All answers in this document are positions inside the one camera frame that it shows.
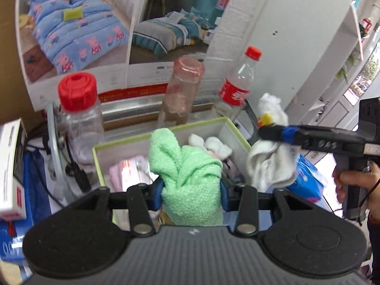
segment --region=open box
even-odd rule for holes
[[[174,126],[171,127],[170,130],[176,136],[180,146],[188,144],[187,140],[191,134],[201,136],[203,139],[210,136],[218,137],[233,150],[232,156],[230,157],[231,161],[243,174],[246,181],[249,181],[246,170],[246,160],[251,146],[230,119],[216,118],[199,121]],[[110,167],[136,155],[147,156],[151,145],[151,135],[152,133],[145,133],[96,145],[92,151],[100,185],[107,186],[111,192],[114,192],[115,190],[109,176]],[[127,211],[114,211],[113,221],[122,229],[128,229],[129,220]]]

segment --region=finger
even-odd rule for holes
[[[372,188],[377,182],[378,177],[373,172],[344,171],[340,176],[340,180],[343,184]]]
[[[379,166],[377,166],[377,164],[375,162],[371,162],[370,167],[371,167],[372,173],[380,174],[380,168],[379,168]]]
[[[338,189],[341,189],[343,187],[340,179],[334,178],[334,182]]]
[[[342,204],[344,202],[345,197],[346,197],[345,192],[339,192],[339,194],[337,195],[338,202]]]
[[[334,171],[332,172],[332,177],[333,178],[339,178],[341,173],[339,172],[338,168],[335,166]]]
[[[335,188],[335,193],[338,195],[339,193],[344,193],[344,190],[341,187],[336,187]]]

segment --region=pink plastic bottle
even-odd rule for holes
[[[233,121],[239,114],[251,90],[256,62],[261,51],[248,47],[245,56],[239,61],[219,89],[217,99],[212,107],[212,116],[224,116]]]
[[[157,128],[185,124],[204,73],[203,63],[183,56],[174,69],[162,102]]]

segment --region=clear plastic bottle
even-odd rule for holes
[[[173,73],[162,101],[157,128],[187,122],[203,73],[204,65],[196,59],[183,56],[174,61]]]
[[[73,157],[93,164],[92,148],[105,140],[95,77],[86,72],[67,75],[58,84],[58,95]]]
[[[235,120],[251,90],[254,68],[261,57],[261,51],[249,46],[244,57],[238,62],[222,87],[211,110],[213,117],[223,116]]]

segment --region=hand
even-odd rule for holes
[[[371,172],[360,171],[344,171],[339,173],[337,167],[335,167],[332,176],[336,184],[337,199],[340,203],[344,202],[346,197],[343,190],[343,184],[345,185],[358,185],[365,187],[368,191],[376,184],[380,179],[380,168],[376,163],[371,162]],[[375,220],[380,221],[380,186],[378,186],[368,198],[368,209],[371,210],[372,216]]]

